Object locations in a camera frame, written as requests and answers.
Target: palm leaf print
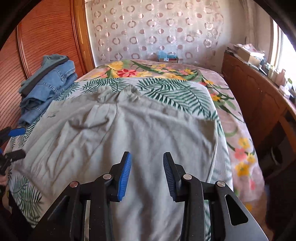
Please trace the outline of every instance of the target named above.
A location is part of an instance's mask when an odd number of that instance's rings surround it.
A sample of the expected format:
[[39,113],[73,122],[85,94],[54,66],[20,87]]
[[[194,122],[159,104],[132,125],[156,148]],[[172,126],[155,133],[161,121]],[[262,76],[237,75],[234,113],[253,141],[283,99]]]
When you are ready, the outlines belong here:
[[16,144],[16,140],[17,140],[17,137],[12,137],[11,138],[11,142],[10,142],[10,147],[11,149],[13,149],[15,147],[15,144]]
[[18,175],[13,183],[12,196],[23,215],[31,225],[36,225],[41,217],[41,193],[29,184],[29,180]]
[[9,171],[8,171],[8,174],[7,174],[7,177],[8,177],[8,185],[10,186],[10,183],[11,183],[11,175],[12,175],[12,172],[11,172],[11,166],[9,167]]
[[76,90],[78,90],[79,87],[80,83],[74,82],[68,89],[64,90],[55,100],[66,100],[70,95],[72,95]]
[[211,117],[210,99],[207,93],[191,87],[183,80],[146,78],[138,82],[138,89],[150,98],[164,104],[176,107],[179,110],[206,118]]
[[114,92],[121,91],[128,84],[123,81],[123,78],[111,79],[93,79],[88,81],[80,90],[82,93],[95,92],[101,86],[109,85]]
[[217,129],[218,129],[218,135],[224,134],[220,118],[217,114],[217,111],[214,111],[213,114],[210,116],[210,119],[213,121],[216,121],[217,123]]
[[24,144],[25,144],[25,134],[18,137],[17,144],[18,144],[19,148],[22,148],[24,146]]

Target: curtain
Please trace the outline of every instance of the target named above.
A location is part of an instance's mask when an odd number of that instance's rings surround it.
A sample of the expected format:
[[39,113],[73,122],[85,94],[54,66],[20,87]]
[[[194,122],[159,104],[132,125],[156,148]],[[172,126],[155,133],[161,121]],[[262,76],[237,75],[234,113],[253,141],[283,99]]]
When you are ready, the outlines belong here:
[[86,15],[96,66],[164,51],[211,68],[224,23],[212,0],[94,0]]
[[246,18],[246,44],[253,44],[256,46],[255,36],[255,2],[253,0],[239,0],[244,8]]

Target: window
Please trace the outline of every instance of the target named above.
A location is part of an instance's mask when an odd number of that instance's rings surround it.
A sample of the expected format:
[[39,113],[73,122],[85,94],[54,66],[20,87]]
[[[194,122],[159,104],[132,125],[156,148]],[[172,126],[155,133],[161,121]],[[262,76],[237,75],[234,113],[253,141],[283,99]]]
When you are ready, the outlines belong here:
[[296,83],[296,51],[288,37],[282,33],[282,47],[279,58],[278,70],[286,70],[286,77]]
[[286,77],[296,84],[296,51],[289,41],[288,37],[279,28],[276,22],[272,21],[272,52],[268,59],[270,64],[275,66],[281,72],[282,69],[286,71]]

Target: stack of folded clothes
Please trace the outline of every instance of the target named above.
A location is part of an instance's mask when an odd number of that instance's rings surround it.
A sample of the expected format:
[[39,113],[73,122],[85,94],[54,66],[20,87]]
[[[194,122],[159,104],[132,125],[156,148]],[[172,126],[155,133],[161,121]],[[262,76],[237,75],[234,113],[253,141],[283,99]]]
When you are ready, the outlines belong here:
[[64,90],[77,79],[74,62],[67,56],[53,54],[43,56],[41,68],[22,82],[19,93],[21,117],[19,124],[31,125]]

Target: bottle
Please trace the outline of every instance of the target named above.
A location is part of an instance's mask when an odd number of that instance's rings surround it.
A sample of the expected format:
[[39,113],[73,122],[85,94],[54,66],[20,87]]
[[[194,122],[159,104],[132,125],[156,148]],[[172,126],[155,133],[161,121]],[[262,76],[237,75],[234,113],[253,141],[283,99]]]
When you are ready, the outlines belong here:
[[292,89],[292,86],[293,86],[292,80],[288,78],[285,88],[287,87],[288,91],[290,91]]
[[267,77],[272,79],[273,74],[274,74],[274,66],[272,65],[268,71]]
[[277,78],[278,75],[279,75],[279,72],[275,69],[274,74],[273,74],[272,79],[271,79],[273,83],[275,83],[276,78]]
[[281,86],[281,85],[285,86],[286,84],[285,73],[286,71],[282,69],[282,71],[278,74],[275,82],[277,86]]
[[266,75],[268,75],[268,72],[269,72],[269,68],[270,68],[269,65],[270,65],[269,63],[266,63],[263,65],[263,71],[266,73]]

